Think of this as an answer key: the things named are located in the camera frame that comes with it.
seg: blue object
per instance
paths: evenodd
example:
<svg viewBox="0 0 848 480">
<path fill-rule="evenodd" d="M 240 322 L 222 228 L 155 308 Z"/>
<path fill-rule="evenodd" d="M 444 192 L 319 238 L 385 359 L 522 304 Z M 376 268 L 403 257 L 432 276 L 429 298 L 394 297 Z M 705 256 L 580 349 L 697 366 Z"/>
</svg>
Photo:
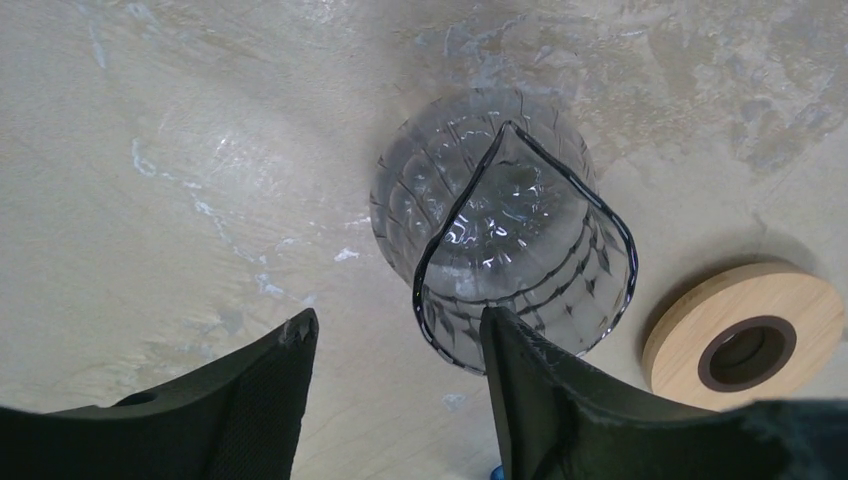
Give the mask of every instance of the blue object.
<svg viewBox="0 0 848 480">
<path fill-rule="evenodd" d="M 504 480 L 504 478 L 505 477 L 503 476 L 503 465 L 501 465 L 500 467 L 492 470 L 492 476 L 489 477 L 489 480 Z"/>
</svg>

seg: textured glass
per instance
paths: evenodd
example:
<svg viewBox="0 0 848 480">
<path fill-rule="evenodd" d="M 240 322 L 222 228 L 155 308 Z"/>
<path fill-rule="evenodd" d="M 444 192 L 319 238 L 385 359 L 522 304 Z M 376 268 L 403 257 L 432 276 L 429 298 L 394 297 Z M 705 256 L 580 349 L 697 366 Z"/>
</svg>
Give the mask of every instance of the textured glass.
<svg viewBox="0 0 848 480">
<path fill-rule="evenodd" d="M 512 309 L 574 354 L 612 330 L 636 253 L 594 188 L 580 134 L 518 91 L 445 98 L 401 127 L 378 163 L 371 219 L 446 360 L 485 371 L 486 306 Z"/>
</svg>

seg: dark glass rim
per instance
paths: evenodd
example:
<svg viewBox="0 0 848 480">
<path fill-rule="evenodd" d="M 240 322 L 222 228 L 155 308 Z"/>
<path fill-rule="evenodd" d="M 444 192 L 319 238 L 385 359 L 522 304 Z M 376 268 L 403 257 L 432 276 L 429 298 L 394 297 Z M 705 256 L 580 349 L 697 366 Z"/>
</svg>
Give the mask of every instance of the dark glass rim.
<svg viewBox="0 0 848 480">
<path fill-rule="evenodd" d="M 418 327 L 421 329 L 421 334 L 424 335 L 424 339 L 427 340 L 427 343 L 430 344 L 433 349 L 435 349 L 439 355 L 441 355 L 445 360 L 449 363 L 456 365 L 460 368 L 468 370 L 469 372 L 485 375 L 486 372 L 480 370 L 478 368 L 467 365 L 466 363 L 457 360 L 453 357 L 447 350 L 442 348 L 437 342 L 436 338 L 433 335 L 433 332 L 430 331 L 430 327 L 427 325 L 427 321 L 425 319 L 424 314 L 424 279 L 427 275 L 427 266 L 430 264 L 430 260 L 433 257 L 433 254 L 436 253 L 436 250 L 439 248 L 439 244 L 442 242 L 442 239 L 447 235 L 450 230 L 451 225 L 459 216 L 460 211 L 465 206 L 468 199 L 474 193 L 474 190 L 477 188 L 477 185 L 480 183 L 480 179 L 483 177 L 483 173 L 487 168 L 492 164 L 495 156 L 500 150 L 501 143 L 503 143 L 504 136 L 507 134 L 507 129 L 512 129 L 516 134 L 519 140 L 524 142 L 530 150 L 533 151 L 536 155 L 538 155 L 542 160 L 545 161 L 548 165 L 550 165 L 554 170 L 556 170 L 560 175 L 565 177 L 565 179 L 581 194 L 583 197 L 589 201 L 589 203 L 594 206 L 597 210 L 607 216 L 607 218 L 615 225 L 616 230 L 618 230 L 619 235 L 624 242 L 625 251 L 627 253 L 629 266 L 630 266 L 630 276 L 627 279 L 627 283 L 624 288 L 624 300 L 621 304 L 621 308 L 615 314 L 615 317 L 612 319 L 610 326 L 601 334 L 600 337 L 595 339 L 586 349 L 581 352 L 578 352 L 578 355 L 583 354 L 591 350 L 595 345 L 598 344 L 601 340 L 604 339 L 609 333 L 618 325 L 618 322 L 621 320 L 621 316 L 624 314 L 624 311 L 627 309 L 627 306 L 630 305 L 630 301 L 633 299 L 633 292 L 636 289 L 636 276 L 639 271 L 639 257 L 636 254 L 636 245 L 633 241 L 633 235 L 630 233 L 630 229 L 627 228 L 624 221 L 619 217 L 612 209 L 604 202 L 601 197 L 599 197 L 595 192 L 593 192 L 589 187 L 586 186 L 585 183 L 564 163 L 560 162 L 553 155 L 547 152 L 540 144 L 536 141 L 529 133 L 521 129 L 515 122 L 512 120 L 507 120 L 503 124 L 501 124 L 498 129 L 497 135 L 495 135 L 492 144 L 489 146 L 486 153 L 483 155 L 483 158 L 480 160 L 480 163 L 477 164 L 477 168 L 474 170 L 474 173 L 471 176 L 471 179 L 468 181 L 468 185 L 463 189 L 462 194 L 460 194 L 456 201 L 451 206 L 450 211 L 448 212 L 447 217 L 445 218 L 444 224 L 442 228 L 439 230 L 433 238 L 427 242 L 427 246 L 424 248 L 424 253 L 421 255 L 421 259 L 418 261 L 418 265 L 415 267 L 415 273 L 412 278 L 412 308 L 415 312 L 415 319 L 418 321 Z"/>
</svg>

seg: concrete floor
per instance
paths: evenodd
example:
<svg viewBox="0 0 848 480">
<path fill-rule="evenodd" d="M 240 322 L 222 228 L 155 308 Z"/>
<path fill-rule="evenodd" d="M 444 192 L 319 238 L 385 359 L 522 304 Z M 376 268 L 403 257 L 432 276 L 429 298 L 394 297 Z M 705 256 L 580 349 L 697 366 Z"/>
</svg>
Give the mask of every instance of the concrete floor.
<svg viewBox="0 0 848 480">
<path fill-rule="evenodd" d="M 462 87 L 571 105 L 642 259 L 588 355 L 644 386 L 645 324 L 707 267 L 848 294 L 839 0 L 0 3 L 0 403 L 109 404 L 316 308 L 296 479 L 482 479 L 485 380 L 420 338 L 367 195 Z M 799 394 L 848 396 L 848 347 Z"/>
</svg>

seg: round coaster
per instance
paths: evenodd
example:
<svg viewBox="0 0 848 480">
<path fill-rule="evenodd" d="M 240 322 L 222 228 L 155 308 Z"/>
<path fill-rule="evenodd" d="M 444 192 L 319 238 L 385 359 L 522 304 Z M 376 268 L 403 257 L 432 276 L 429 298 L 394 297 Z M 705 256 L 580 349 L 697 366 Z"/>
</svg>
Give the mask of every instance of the round coaster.
<svg viewBox="0 0 848 480">
<path fill-rule="evenodd" d="M 844 317 L 827 282 L 746 265 L 683 295 L 651 332 L 642 369 L 655 394 L 709 410 L 784 397 L 827 363 Z"/>
</svg>

